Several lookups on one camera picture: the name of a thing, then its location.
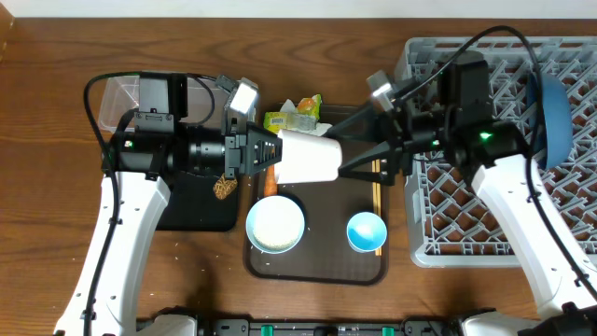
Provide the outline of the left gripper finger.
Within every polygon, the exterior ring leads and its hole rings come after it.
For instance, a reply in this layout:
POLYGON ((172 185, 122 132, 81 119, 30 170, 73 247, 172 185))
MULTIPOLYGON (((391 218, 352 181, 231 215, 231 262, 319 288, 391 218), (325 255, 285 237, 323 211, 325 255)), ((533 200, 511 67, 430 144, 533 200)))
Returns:
POLYGON ((256 154, 255 152, 249 152, 244 164, 244 173, 246 175, 255 175, 280 162, 281 159, 281 153, 256 154))
POLYGON ((282 139, 276 133, 272 133, 253 122, 246 125, 246 146, 247 152, 281 152, 282 139))

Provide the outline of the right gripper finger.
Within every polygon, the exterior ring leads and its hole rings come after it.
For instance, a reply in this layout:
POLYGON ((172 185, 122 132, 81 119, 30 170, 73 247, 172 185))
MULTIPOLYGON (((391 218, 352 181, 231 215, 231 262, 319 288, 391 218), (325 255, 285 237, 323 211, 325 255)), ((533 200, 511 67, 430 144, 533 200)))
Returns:
POLYGON ((338 170, 339 177, 393 186, 401 158, 401 147, 382 142, 344 163, 338 170))
POLYGON ((367 102, 359 106, 347 119, 330 127, 324 133, 324 137, 345 141, 395 143, 396 130, 387 112, 367 102))

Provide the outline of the small pink cup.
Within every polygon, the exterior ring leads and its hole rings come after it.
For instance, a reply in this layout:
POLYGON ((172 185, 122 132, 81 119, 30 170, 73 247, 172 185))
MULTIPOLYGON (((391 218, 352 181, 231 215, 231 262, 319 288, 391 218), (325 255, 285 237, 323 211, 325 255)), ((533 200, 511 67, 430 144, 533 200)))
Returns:
POLYGON ((274 165, 277 184, 334 181, 342 164, 340 143, 334 139, 290 130, 278 132, 282 159, 274 165))

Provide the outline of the dried shiitake mushroom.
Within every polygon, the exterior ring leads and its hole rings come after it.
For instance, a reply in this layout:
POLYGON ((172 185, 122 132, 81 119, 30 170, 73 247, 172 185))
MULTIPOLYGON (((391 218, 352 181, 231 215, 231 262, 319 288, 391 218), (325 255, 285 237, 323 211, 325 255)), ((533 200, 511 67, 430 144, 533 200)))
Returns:
POLYGON ((222 175, 217 179, 213 187, 215 197, 220 201, 225 200, 236 190, 237 186, 238 181, 235 177, 228 179, 225 175, 222 175))

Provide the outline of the light blue rice bowl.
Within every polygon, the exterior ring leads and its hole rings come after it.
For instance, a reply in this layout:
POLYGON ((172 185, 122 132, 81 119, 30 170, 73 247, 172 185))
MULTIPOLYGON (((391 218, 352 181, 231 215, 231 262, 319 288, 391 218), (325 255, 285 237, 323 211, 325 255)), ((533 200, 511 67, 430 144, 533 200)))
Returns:
POLYGON ((257 201, 245 221, 249 242, 266 254, 282 254, 292 249, 302 238, 305 227, 299 205, 280 195, 257 201))

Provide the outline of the small blue cup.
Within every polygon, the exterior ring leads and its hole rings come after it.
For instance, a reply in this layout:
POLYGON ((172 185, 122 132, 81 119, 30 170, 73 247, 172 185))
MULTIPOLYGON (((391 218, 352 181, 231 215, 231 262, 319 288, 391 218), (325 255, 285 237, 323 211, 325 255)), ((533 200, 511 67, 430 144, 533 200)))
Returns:
POLYGON ((346 226, 348 244, 358 253, 374 252, 381 248, 387 239, 385 222, 371 212, 353 215, 346 226))

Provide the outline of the dark blue plate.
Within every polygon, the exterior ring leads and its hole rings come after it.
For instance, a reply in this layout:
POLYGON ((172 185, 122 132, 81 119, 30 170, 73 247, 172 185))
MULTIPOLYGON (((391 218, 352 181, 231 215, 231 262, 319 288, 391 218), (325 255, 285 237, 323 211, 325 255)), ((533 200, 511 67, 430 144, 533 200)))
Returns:
POLYGON ((543 120, 534 146, 541 170, 558 166, 573 149, 573 119, 564 84, 551 74, 542 75, 543 120))

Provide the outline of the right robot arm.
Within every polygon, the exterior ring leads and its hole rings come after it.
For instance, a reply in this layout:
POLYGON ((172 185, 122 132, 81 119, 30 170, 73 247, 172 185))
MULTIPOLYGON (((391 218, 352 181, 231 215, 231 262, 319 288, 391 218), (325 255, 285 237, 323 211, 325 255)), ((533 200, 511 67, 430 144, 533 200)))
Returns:
POLYGON ((460 335, 592 335, 596 331, 596 268, 550 199, 540 171, 563 161, 572 145, 568 103, 552 77, 533 72, 529 100, 537 108, 533 133, 493 115, 489 66, 476 51, 459 52, 432 80, 440 109, 417 114, 408 105, 420 89, 384 72, 368 79, 371 98, 356 114, 373 149, 343 164, 343 177, 390 185, 409 175, 414 158, 441 151, 504 232, 532 289, 538 321, 495 310, 458 317, 460 335))

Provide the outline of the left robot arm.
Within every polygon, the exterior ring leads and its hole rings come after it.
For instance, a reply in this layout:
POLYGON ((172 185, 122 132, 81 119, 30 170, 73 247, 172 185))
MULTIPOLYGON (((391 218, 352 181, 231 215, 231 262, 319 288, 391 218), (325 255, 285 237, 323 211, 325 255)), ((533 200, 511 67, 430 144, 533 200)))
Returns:
POLYGON ((221 194, 241 175, 254 175, 282 158, 282 141, 252 118, 258 86, 243 77, 216 77, 229 95, 220 130, 187 123, 187 84, 208 76, 136 71, 139 103, 126 111, 110 139, 102 137, 85 86, 84 107, 102 151, 101 203, 76 289, 54 332, 57 335, 196 335, 192 315, 166 314, 144 329, 136 324, 138 296, 154 233, 179 175, 206 177, 221 194))

